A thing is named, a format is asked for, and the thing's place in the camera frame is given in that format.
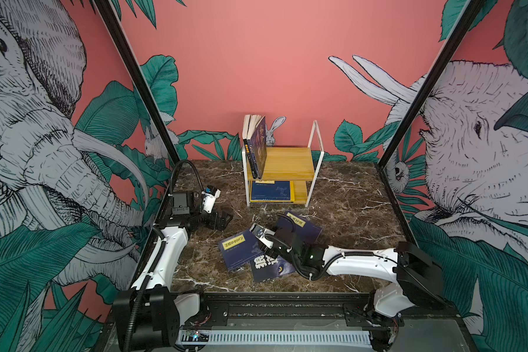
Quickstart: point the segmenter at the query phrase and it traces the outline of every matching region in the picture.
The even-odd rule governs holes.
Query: shelf
[[[252,182],[250,183],[250,192],[252,193]],[[251,202],[254,204],[305,204],[307,203],[307,183],[305,181],[293,181],[293,193],[295,199],[293,202]]]
[[[315,177],[311,148],[267,147],[266,153],[261,181],[312,181]],[[253,181],[250,165],[246,168],[248,180]]]

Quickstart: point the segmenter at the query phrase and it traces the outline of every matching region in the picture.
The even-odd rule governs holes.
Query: pink wall
[[[359,67],[352,55],[360,55],[410,85],[428,72],[443,43],[444,3],[223,0],[184,7],[155,0],[155,28],[122,2],[121,23],[140,64],[159,54],[176,59],[178,108],[169,125],[176,134],[234,135],[244,114],[259,113],[268,124],[287,117],[277,144],[302,145],[317,119],[326,151],[341,154],[333,135],[344,119],[365,139],[383,126],[390,106],[358,91],[328,57]]]

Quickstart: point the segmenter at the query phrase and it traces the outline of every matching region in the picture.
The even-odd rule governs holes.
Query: white metal frame
[[[309,190],[309,194],[307,195],[307,202],[305,203],[305,207],[309,207],[309,201],[311,201],[311,194],[313,193],[313,188],[315,188],[315,181],[317,180],[317,175],[319,174],[319,169],[321,167],[321,163],[323,162],[323,157],[325,155],[325,149],[323,147],[323,140],[321,139],[321,132],[319,131],[319,123],[317,120],[313,121],[313,125],[311,127],[311,135],[309,136],[309,143],[307,144],[307,148],[311,148],[311,142],[313,142],[313,136],[315,135],[315,131],[317,131],[317,138],[319,139],[319,146],[321,148],[321,155],[319,156],[319,161],[317,162],[317,167],[315,168],[315,176],[313,177],[313,181],[311,182],[311,188]],[[248,185],[248,174],[246,170],[246,150],[242,148],[242,155],[243,155],[243,174],[244,174],[244,190],[246,193],[246,206],[251,206],[251,195],[249,191],[249,185]]]

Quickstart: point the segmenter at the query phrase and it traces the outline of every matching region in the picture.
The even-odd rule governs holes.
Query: rabbit ear
[[[276,128],[280,127],[286,120],[285,116],[280,116],[277,119],[274,120],[272,123],[272,126],[270,126],[270,131],[275,130]]]

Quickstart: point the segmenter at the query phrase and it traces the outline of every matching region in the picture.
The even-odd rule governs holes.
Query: elephant ear
[[[61,2],[0,1],[0,21],[16,38],[53,104],[71,116],[80,99],[86,52]]]

